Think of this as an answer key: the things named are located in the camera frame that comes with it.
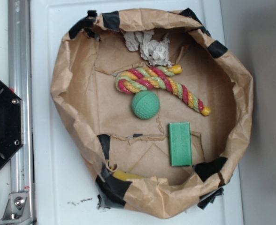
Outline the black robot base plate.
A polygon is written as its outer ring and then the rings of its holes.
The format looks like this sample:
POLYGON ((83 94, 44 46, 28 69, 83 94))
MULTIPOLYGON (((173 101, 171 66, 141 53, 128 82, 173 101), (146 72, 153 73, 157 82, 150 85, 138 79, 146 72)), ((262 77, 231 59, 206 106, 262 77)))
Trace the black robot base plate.
POLYGON ((0 170, 23 146, 22 100, 0 80, 0 170))

